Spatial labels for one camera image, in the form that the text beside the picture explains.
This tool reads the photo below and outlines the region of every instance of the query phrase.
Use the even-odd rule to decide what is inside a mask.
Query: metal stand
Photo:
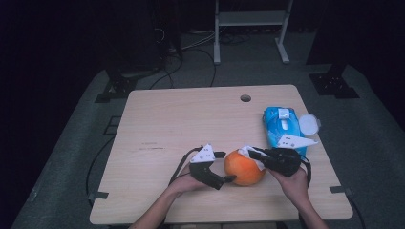
[[[277,49],[283,63],[289,63],[286,49],[283,42],[287,31],[288,20],[293,0],[288,0],[286,10],[275,11],[237,11],[220,12],[219,1],[215,2],[215,41],[214,41],[214,63],[221,64],[220,53],[220,27],[223,26],[268,26],[282,25],[280,37],[275,38]]]

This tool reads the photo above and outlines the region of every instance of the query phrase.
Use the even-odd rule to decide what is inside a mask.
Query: black cable
[[[215,65],[214,58],[211,56],[210,53],[208,53],[207,51],[204,51],[204,50],[200,50],[200,49],[186,49],[186,51],[204,52],[204,53],[207,54],[208,57],[211,59],[212,65],[214,66],[214,74],[212,75],[212,79],[211,79],[211,83],[209,84],[209,87],[212,87],[212,85],[214,84],[214,80],[215,80],[216,74],[217,74],[217,66]]]
[[[178,71],[178,70],[181,68],[181,66],[182,66],[182,60],[181,60],[181,58],[179,58],[179,57],[177,57],[177,56],[175,56],[175,55],[172,55],[171,57],[178,58],[178,59],[180,60],[180,65],[179,65],[173,72],[171,72],[171,73],[169,73],[166,69],[164,69],[164,70],[167,72],[167,74],[164,75],[164,76],[162,76],[162,77],[159,78],[158,80],[156,80],[156,81],[149,87],[149,90],[151,90],[156,84],[159,83],[159,81],[161,81],[161,80],[162,80],[163,78],[165,78],[165,77],[169,77],[169,78],[170,78],[170,83],[172,84],[171,86],[174,87],[174,86],[173,86],[173,79],[171,78],[171,74],[172,74],[172,73],[175,73],[176,71]]]
[[[357,205],[354,203],[352,197],[350,197],[349,195],[346,195],[346,197],[348,198],[349,203],[352,205],[352,207],[356,211],[358,217],[360,218],[361,226],[363,227],[363,229],[366,229],[366,223],[364,222],[363,216],[361,215],[360,211],[358,210]]]
[[[96,160],[98,159],[99,155],[101,154],[101,152],[104,150],[104,148],[115,138],[115,136],[111,137],[102,147],[101,149],[97,152],[95,158],[93,158],[92,164],[89,167],[89,170],[87,171],[87,176],[86,176],[86,195],[87,197],[90,195],[89,192],[89,178],[90,178],[90,173],[92,172],[93,166],[96,163]],[[87,199],[89,201],[89,204],[91,207],[93,207],[93,203]]]

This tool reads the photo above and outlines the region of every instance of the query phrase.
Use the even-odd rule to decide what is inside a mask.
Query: human hand
[[[298,171],[291,177],[285,177],[282,174],[267,169],[280,183],[286,197],[296,207],[307,204],[309,201],[308,196],[308,182],[307,173],[303,168],[299,168]]]
[[[191,177],[189,165],[190,164],[188,163],[184,166],[184,168],[181,170],[176,179],[173,180],[173,182],[168,187],[177,192],[178,197],[184,192],[194,191],[196,189],[208,187],[208,185],[199,182],[193,177]]]

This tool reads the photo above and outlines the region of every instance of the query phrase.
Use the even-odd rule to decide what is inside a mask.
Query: wooden table
[[[251,100],[243,102],[242,95]],[[138,219],[167,187],[182,156],[211,143],[214,151],[232,152],[245,144],[268,148],[262,115],[266,107],[308,111],[292,85],[133,91],[129,95],[108,159],[90,221],[129,224]],[[320,141],[318,135],[312,137]],[[343,193],[322,142],[308,147],[312,164],[309,197],[323,219],[348,219],[352,208]],[[224,160],[211,170],[224,175]],[[267,173],[259,183],[225,184],[176,199],[167,223],[273,221],[298,219],[295,207]]]

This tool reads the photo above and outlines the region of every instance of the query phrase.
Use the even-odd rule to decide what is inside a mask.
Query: gray floor
[[[329,66],[305,65],[314,33],[288,33],[285,40],[290,63],[281,62],[275,34],[251,35],[237,46],[222,46],[222,64],[216,67],[214,87],[293,84],[310,113],[322,122],[320,137],[342,185],[369,229],[401,228],[405,225],[405,135],[371,90],[366,78],[352,67],[343,74],[360,95],[336,99],[318,95],[310,73],[324,73]],[[201,39],[185,35],[184,46]],[[212,55],[212,44],[199,46]],[[169,58],[167,71],[179,66]],[[208,87],[214,66],[205,52],[187,51],[181,68],[172,73],[175,88]],[[136,90],[149,87],[165,72],[139,81]],[[111,138],[104,135],[110,118],[121,115],[125,99],[95,103],[108,81],[105,72],[93,82],[78,102],[63,134],[37,181],[32,195],[13,228],[107,228],[89,222],[91,207],[86,196],[86,175],[97,152]],[[154,87],[170,88],[168,78]],[[90,191],[100,183],[111,144],[101,151],[89,176]],[[351,219],[328,220],[330,228],[361,228],[357,214]],[[300,228],[297,221],[288,228]]]

